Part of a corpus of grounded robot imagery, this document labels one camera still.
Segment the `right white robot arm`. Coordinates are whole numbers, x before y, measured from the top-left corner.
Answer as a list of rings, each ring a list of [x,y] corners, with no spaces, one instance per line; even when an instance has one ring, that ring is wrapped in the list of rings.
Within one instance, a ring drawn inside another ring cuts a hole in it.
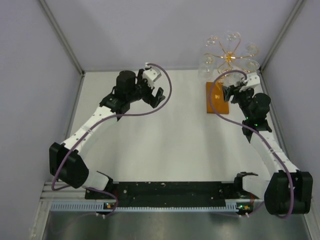
[[[242,132],[257,151],[268,170],[268,177],[240,172],[234,179],[233,192],[239,198],[250,193],[264,201],[271,215],[307,214],[311,208],[313,177],[300,171],[286,156],[274,138],[267,121],[271,98],[253,88],[222,88],[225,102],[238,104],[245,119]]]

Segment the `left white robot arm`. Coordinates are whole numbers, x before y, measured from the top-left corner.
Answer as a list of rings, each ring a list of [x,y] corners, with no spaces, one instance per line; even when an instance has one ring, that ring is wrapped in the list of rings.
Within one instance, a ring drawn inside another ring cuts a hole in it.
[[[164,90],[159,88],[153,95],[155,82],[161,72],[154,66],[121,71],[116,85],[105,96],[90,118],[62,143],[53,143],[49,148],[49,170],[53,180],[61,180],[67,186],[78,189],[94,188],[102,198],[109,198],[114,187],[110,178],[97,170],[91,170],[85,159],[91,147],[113,124],[117,123],[130,109],[131,103],[144,101],[152,108],[165,99]]]

